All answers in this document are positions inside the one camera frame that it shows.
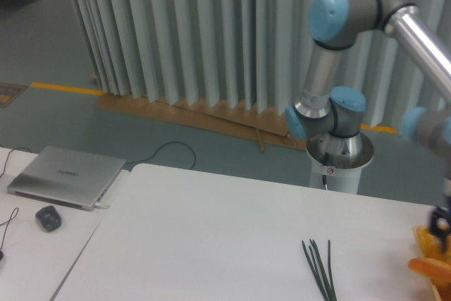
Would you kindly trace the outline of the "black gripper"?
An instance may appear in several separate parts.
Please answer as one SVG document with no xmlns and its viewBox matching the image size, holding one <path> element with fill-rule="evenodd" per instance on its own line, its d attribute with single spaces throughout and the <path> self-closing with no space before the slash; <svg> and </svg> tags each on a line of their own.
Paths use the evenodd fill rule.
<svg viewBox="0 0 451 301">
<path fill-rule="evenodd" d="M 445 195 L 444 199 L 444 206 L 436 207 L 431 212 L 429 219 L 429 233 L 439 240 L 443 254 L 447 252 L 447 238 L 450 235 L 450 196 Z M 440 220 L 444 220 L 448 227 L 442 228 Z"/>
</svg>

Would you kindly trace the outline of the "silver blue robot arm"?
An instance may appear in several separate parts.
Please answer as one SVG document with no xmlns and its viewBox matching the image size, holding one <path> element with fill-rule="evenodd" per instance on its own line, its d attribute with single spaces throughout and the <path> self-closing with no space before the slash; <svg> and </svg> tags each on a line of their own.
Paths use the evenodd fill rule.
<svg viewBox="0 0 451 301">
<path fill-rule="evenodd" d="M 334 86 L 342 53 L 366 31 L 395 39 L 439 92 L 450 97 L 450 53 L 420 19 L 410 0 L 313 0 L 309 33 L 314 50 L 303 90 L 285 110 L 290 134 L 307 142 L 310 185 L 356 193 L 362 169 L 373 159 L 370 139 L 361 132 L 364 95 Z"/>
</svg>

